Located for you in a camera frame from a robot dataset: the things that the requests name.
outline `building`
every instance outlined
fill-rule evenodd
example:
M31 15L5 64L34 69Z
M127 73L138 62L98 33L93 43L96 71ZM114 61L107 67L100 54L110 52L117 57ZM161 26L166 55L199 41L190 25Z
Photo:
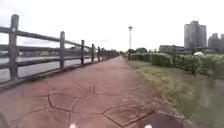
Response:
M208 47L215 52L224 52L224 34L221 34L221 38L217 33L212 34L208 39Z
M200 25L198 21L192 21L184 26L184 47L196 48L207 45L206 26Z
M180 50L183 49L183 46L176 46L176 45L160 45L159 51L160 52L173 52L175 49Z

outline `wooden railing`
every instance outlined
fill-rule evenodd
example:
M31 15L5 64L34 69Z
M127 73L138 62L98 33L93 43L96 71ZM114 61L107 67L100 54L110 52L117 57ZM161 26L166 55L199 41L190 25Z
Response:
M11 17L11 25L9 28L0 27L0 33L9 35L8 45L0 45L0 51L8 51L8 63L0 63L0 69L8 68L10 71L11 81L18 80L20 77L18 75L18 68L23 66L30 66L35 64L49 63L49 62L59 62L60 68L56 70L64 70L66 60L80 60L80 65L84 65L85 59L91 59L91 63L97 57L98 61L113 58L118 55L116 51L108 51L103 48L97 47L92 44L91 47L85 46L85 41L82 40L81 44L74 43L65 39L65 32L60 33L60 38L49 37L41 34L29 33L18 30L19 16L14 14ZM28 37L35 38L53 42L59 42L60 48L50 48L50 47L25 47L17 45L17 37ZM66 49L65 44L70 44L75 46L75 49ZM31 60L31 61L17 61L20 52L55 52L58 58L48 58L41 60Z

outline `stone paving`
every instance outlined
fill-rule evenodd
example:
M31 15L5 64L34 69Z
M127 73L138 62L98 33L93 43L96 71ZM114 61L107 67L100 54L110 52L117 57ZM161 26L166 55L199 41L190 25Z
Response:
M10 128L193 128L122 57L6 91L0 113Z

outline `grass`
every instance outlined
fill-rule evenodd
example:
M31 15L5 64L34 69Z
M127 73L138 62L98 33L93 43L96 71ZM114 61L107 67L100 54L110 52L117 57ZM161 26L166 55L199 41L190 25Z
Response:
M130 65L186 118L206 128L224 127L224 81L210 85L208 77L191 75L176 68L152 66L141 61L130 61Z

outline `river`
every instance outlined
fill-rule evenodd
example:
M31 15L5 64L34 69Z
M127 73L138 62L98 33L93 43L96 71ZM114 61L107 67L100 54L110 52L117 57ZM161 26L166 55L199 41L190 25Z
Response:
M47 58L55 58L55 57L34 57L34 58L18 58L17 61L28 61L28 60L38 60L38 59L47 59ZM85 63L90 62L91 59L85 59ZM8 58L1 58L0 63L7 63ZM65 61L65 66L71 66L75 64L80 64L80 60L69 60ZM44 63L44 64L37 64L31 66L20 67L18 69L19 77L29 76L32 74L57 69L59 68L59 62L51 62L51 63ZM10 79L9 69L2 69L0 70L0 82L7 81Z

